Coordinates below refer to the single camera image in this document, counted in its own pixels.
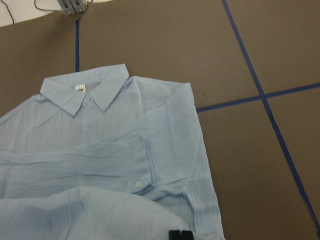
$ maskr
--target black cable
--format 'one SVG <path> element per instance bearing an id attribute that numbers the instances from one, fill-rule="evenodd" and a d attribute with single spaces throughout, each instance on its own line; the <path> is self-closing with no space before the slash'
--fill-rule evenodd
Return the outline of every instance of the black cable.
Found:
<path id="1" fill-rule="evenodd" d="M 54 11 L 54 12 L 58 12 L 58 11 L 60 11 L 60 10 L 42 9 L 42 8 L 39 8 L 39 7 L 37 7 L 37 5 L 36 5 L 36 0 L 34 0 L 34 7 L 35 7 L 36 9 L 41 10 L 41 11 Z"/>
<path id="2" fill-rule="evenodd" d="M 15 20 L 14 20 L 14 18 L 13 18 L 12 15 L 11 15 L 11 12 L 10 12 L 10 10 L 9 10 L 8 5 L 7 5 L 4 1 L 2 1 L 2 0 L 0 0 L 0 1 L 6 6 L 6 9 L 8 9 L 8 12 L 9 12 L 9 14 L 10 14 L 10 17 L 11 17 L 11 19 L 12 19 L 12 24 L 15 24 Z"/>

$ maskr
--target striped fabric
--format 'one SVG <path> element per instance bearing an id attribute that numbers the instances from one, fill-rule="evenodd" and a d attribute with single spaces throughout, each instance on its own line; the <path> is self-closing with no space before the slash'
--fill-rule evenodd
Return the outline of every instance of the striped fabric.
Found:
<path id="1" fill-rule="evenodd" d="M 199 237 L 223 239 L 189 83 L 104 66 L 45 78 L 40 94 L 0 118 L 2 199 L 79 186 L 143 196 Z"/>

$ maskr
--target white button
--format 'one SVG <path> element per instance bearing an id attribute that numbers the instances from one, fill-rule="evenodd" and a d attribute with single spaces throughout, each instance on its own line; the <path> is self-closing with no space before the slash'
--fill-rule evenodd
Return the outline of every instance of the white button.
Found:
<path id="1" fill-rule="evenodd" d="M 135 187 L 136 187 L 137 189 L 141 188 L 141 187 L 142 187 L 142 181 L 137 181 L 137 182 L 135 183 Z"/>

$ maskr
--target metal bracket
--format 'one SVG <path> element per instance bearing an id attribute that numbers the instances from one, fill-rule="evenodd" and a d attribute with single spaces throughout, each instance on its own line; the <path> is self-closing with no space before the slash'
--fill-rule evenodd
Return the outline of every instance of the metal bracket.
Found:
<path id="1" fill-rule="evenodd" d="M 87 0 L 57 0 L 64 15 L 80 14 L 87 10 Z"/>

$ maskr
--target shirt label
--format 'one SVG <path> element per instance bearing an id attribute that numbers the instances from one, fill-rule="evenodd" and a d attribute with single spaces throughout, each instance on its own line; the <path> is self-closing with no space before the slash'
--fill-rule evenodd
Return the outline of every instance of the shirt label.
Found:
<path id="1" fill-rule="evenodd" d="M 77 85 L 74 87 L 74 89 L 85 93 L 86 92 L 86 85 L 85 84 Z"/>

